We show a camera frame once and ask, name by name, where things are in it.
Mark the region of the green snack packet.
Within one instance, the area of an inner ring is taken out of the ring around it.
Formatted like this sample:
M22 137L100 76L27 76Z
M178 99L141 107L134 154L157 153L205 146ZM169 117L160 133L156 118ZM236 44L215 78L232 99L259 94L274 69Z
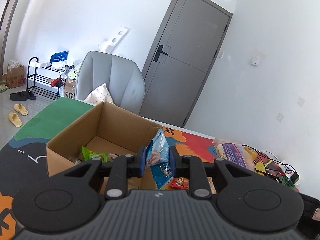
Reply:
M92 150L82 147L81 154L83 156L84 161L99 158L102 160L103 163L108 162L108 155L106 153L96 153L96 152L93 152Z

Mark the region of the red chocolate bar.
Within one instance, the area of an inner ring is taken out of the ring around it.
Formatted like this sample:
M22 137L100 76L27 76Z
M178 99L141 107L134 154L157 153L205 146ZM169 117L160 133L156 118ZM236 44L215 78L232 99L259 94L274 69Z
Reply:
M189 180L183 177L173 178L170 182L170 187L176 190L187 190L189 187Z

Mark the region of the blue snack packet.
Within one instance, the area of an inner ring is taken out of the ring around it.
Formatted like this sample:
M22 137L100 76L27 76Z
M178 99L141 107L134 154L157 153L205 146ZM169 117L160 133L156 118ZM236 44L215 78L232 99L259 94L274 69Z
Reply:
M146 165L151 170L157 189L161 189L172 178L169 144L162 128L150 141L146 152Z

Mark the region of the brown paper bag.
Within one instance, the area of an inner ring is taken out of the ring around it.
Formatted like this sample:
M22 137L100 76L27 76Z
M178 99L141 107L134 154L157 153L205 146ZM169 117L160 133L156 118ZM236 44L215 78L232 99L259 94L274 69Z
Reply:
M17 61L9 61L6 80L10 88L22 86L24 84L24 65Z

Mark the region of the black slippers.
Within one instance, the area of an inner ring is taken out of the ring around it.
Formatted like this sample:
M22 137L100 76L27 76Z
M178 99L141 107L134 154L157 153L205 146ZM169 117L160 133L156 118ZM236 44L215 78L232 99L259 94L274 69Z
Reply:
M23 90L21 92L11 93L9 98L12 101L36 100L36 96L31 90Z

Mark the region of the dotted white cushion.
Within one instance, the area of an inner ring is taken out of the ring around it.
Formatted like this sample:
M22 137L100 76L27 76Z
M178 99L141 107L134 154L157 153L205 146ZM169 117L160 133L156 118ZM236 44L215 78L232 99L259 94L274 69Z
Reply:
M108 102L114 105L111 94L105 83L97 87L95 90L89 93L89 95L84 99L84 102L93 105L98 105L101 102Z

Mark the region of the black power adapter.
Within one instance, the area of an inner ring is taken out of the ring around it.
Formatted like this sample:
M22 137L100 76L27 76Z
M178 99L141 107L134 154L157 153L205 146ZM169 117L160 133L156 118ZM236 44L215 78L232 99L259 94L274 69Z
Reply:
M293 173L290 177L290 181L293 185L297 186L299 184L300 176L298 173Z

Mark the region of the yellow slipper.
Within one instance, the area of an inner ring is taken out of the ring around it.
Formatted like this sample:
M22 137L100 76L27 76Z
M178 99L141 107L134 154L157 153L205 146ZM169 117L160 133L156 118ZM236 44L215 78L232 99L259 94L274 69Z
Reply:
M17 113L13 113L13 112L9 113L8 119L15 127L22 126L22 121L20 120Z
M20 113L22 116L26 116L28 115L28 110L25 108L25 106L21 103L17 103L17 104L14 104L14 110L17 112L17 113Z

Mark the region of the grey upholstered chair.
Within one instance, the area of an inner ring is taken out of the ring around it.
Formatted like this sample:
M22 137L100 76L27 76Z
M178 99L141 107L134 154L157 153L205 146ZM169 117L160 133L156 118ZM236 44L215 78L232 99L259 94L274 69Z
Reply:
M145 96L145 82L135 62L99 51L88 52L76 79L75 98L84 100L103 84L116 106L139 114Z

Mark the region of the grey door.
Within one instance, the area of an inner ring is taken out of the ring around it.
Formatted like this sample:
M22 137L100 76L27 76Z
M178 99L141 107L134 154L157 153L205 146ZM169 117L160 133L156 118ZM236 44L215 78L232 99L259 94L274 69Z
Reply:
M184 127L221 48L232 13L210 0L172 0L146 60L140 115ZM153 61L159 45L168 56Z

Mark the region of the brown cardboard box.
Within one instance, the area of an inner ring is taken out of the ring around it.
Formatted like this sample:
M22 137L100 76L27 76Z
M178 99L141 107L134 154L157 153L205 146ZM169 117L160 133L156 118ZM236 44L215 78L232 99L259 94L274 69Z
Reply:
M73 167L83 147L106 154L137 154L160 125L111 103L100 103L47 143L47 170L53 176Z

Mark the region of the blue plastic bag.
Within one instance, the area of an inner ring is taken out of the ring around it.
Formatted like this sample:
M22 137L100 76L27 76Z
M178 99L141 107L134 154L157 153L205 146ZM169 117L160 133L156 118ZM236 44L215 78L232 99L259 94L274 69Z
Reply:
M68 54L69 54L68 51L61 51L53 54L50 58L50 64L53 64L54 62L67 61Z

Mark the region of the black shoe rack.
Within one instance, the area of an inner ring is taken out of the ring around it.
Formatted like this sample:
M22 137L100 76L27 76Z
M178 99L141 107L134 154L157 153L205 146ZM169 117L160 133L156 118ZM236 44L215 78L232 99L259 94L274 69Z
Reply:
M28 62L26 89L35 95L56 100L62 97L65 79L62 71L53 69L49 63L41 63L38 57Z

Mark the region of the purple label cracker pack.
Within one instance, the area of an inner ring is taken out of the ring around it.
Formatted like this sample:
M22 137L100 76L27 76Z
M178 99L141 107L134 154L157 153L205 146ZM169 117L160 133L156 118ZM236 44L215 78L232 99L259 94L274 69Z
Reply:
M226 159L255 172L254 161L258 154L251 147L216 138L213 139L213 146L218 158Z

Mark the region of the white wall switch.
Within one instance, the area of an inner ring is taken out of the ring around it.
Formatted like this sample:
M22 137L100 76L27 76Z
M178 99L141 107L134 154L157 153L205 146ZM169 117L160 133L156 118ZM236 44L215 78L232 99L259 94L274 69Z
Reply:
M258 66L258 65L259 65L259 62L260 62L260 57L259 57L259 56L254 56L254 57L252 57L251 65L253 65L253 66Z

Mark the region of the yellow plastic bag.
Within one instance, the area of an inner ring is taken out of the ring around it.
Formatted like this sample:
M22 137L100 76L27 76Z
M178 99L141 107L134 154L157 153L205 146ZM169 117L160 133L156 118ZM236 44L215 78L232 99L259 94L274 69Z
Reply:
M272 160L251 146L244 145L244 149L253 159L255 172L262 176L267 176L267 168L272 163Z

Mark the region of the colourful table mat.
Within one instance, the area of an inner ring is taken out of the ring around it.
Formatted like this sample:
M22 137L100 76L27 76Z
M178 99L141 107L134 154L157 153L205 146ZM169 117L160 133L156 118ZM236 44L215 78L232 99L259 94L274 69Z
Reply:
M188 190L158 190L147 167L139 176L137 154L81 154L49 176L47 143L92 108L56 100L2 149L1 193L14 199L1 234L16 225L16 239L301 239L301 195L224 159L179 153Z

